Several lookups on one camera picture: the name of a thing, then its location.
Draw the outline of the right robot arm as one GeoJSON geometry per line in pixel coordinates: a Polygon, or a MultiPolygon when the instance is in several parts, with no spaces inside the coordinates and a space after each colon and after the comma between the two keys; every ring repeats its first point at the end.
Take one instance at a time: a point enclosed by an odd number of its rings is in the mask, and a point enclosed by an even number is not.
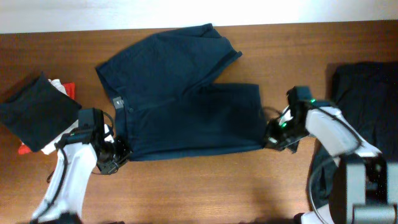
{"type": "Polygon", "coordinates": [[[330,158],[313,170],[309,187],[326,165],[337,166],[328,203],[317,208],[309,194],[312,211],[297,214],[295,223],[397,224],[397,161],[383,158],[337,107],[314,99],[309,87],[293,87],[287,101],[283,113],[268,122],[265,147],[295,151],[302,138],[318,139],[330,158]]]}

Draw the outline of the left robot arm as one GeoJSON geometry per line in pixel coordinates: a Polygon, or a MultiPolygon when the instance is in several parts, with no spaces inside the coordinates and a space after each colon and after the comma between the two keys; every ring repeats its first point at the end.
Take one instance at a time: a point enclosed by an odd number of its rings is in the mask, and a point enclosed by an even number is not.
{"type": "Polygon", "coordinates": [[[120,136],[113,137],[114,120],[102,110],[78,112],[78,127],[55,143],[57,165],[31,223],[81,223],[90,176],[112,175],[127,163],[132,151],[120,136]]]}

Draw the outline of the navy blue shorts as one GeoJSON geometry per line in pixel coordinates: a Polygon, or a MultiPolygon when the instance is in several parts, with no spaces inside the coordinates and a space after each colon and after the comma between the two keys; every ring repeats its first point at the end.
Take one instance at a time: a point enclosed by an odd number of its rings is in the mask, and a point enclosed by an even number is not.
{"type": "Polygon", "coordinates": [[[153,34],[98,65],[132,161],[248,152],[264,147],[259,87],[217,83],[240,58],[211,25],[153,34]]]}

